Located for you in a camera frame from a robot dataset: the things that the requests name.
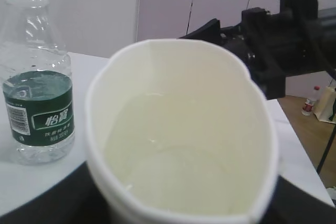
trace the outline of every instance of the cup rim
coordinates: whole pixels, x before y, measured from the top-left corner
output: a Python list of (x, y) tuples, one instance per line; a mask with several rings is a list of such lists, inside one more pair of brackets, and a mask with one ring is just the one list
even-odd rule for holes
[[(262, 101), (262, 111), (261, 113), (266, 117), (269, 122), (269, 129), (271, 134), (271, 144), (269, 155), (270, 159), (268, 162), (267, 170), (265, 173), (267, 174), (264, 180), (264, 186), (260, 189), (260, 193), (254, 200), (252, 207), (250, 207), (249, 211), (243, 215), (227, 215), (227, 216), (195, 216), (195, 215), (187, 215), (187, 214), (179, 214), (175, 212), (166, 212), (161, 209), (156, 209), (153, 207), (149, 207), (140, 202), (140, 200), (136, 199), (130, 192), (125, 190), (125, 187), (119, 182), (116, 176), (114, 176), (111, 169), (108, 167), (106, 162), (103, 159), (103, 155), (99, 151), (98, 145), (94, 141), (93, 137), (93, 129), (91, 123), (91, 100), (94, 94), (94, 89), (101, 77), (105, 74), (108, 69), (114, 64), (114, 62), (122, 57), (127, 51), (133, 50), (137, 47), (145, 46), (148, 43), (157, 43), (157, 42), (173, 42), (173, 43), (191, 43), (191, 44), (199, 44), (202, 43), (206, 46), (211, 46), (216, 48), (216, 50), (220, 50), (221, 52), (226, 52), (229, 54), (233, 60), (239, 65), (242, 69), (242, 74), (247, 82), (252, 85), (253, 92), (255, 95), (259, 96), (259, 100)], [(99, 173), (101, 177), (103, 177), (107, 181), (107, 186), (113, 189), (113, 193), (116, 197), (123, 203), (123, 205), (127, 206), (133, 213), (136, 213), (137, 216), (150, 219), (152, 221), (162, 221), (163, 223), (194, 223), (194, 224), (224, 224), (224, 223), (257, 223), (263, 217), (267, 206), (271, 200), (273, 192), (275, 190), (276, 181), (278, 178), (278, 163), (279, 163), (279, 146), (278, 146), (278, 136), (276, 134), (276, 128), (273, 123), (273, 120), (270, 116), (270, 113), (266, 109), (266, 99), (264, 94), (260, 91), (258, 86), (251, 81), (250, 74), (247, 67), (244, 63), (233, 53), (230, 51), (217, 46), (215, 44), (211, 44), (205, 41), (199, 40), (189, 40), (189, 39), (149, 39), (141, 42), (136, 42), (129, 46), (122, 48), (117, 51), (109, 60), (108, 64), (100, 71), (93, 79), (90, 84), (90, 87), (87, 91), (86, 100), (85, 100), (85, 116), (86, 116), (86, 131), (87, 137), (85, 137), (85, 149), (88, 157), (88, 164), (90, 166), (94, 166), (96, 169), (95, 172)]]

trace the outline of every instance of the white table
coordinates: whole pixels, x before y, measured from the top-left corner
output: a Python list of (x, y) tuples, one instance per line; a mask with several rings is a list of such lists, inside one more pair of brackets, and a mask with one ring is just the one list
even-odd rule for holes
[[(13, 140), (4, 98), (0, 95), (0, 216), (29, 202), (71, 174), (86, 159), (83, 102), (93, 76), (107, 63), (107, 59), (70, 53), (73, 71), (73, 96), (76, 140), (70, 154), (58, 162), (40, 166), (22, 166), (11, 161)], [(276, 100), (268, 102), (280, 139), (282, 165), (280, 174), (297, 187), (333, 206), (315, 172), (305, 150)]]

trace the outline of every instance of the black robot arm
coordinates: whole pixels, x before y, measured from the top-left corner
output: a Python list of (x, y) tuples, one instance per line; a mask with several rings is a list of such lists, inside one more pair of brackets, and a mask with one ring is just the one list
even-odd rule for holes
[(285, 95), (286, 77), (326, 71), (336, 78), (336, 8), (318, 11), (318, 0), (280, 0), (280, 12), (242, 11), (236, 26), (213, 19), (184, 36), (220, 45), (237, 55), (267, 99)]

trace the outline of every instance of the water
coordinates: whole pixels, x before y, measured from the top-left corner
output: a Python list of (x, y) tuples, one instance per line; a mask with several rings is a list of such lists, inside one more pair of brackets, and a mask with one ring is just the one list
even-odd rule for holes
[(232, 213), (237, 190), (221, 98), (147, 94), (118, 114), (104, 155), (145, 205), (191, 215)]
[[(60, 96), (64, 95), (72, 87), (69, 77), (53, 71), (30, 71), (18, 74), (3, 84), (5, 97), (18, 99), (25, 102), (34, 101), (34, 106), (41, 110), (41, 101), (52, 100), (53, 103), (60, 102)], [(56, 144), (48, 146), (31, 146), (17, 143), (17, 150), (20, 154), (18, 161), (25, 164), (48, 163), (67, 155), (73, 146), (75, 139), (74, 132)]]

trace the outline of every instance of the wooden floor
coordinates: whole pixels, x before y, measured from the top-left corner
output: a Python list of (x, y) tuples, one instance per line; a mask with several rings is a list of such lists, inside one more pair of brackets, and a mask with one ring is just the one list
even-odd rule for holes
[[(286, 96), (278, 101), (316, 168), (334, 125), (318, 121), (313, 114), (302, 115), (301, 108), (305, 103), (304, 98)], [(331, 146), (320, 177), (325, 187), (336, 186), (336, 141)]]

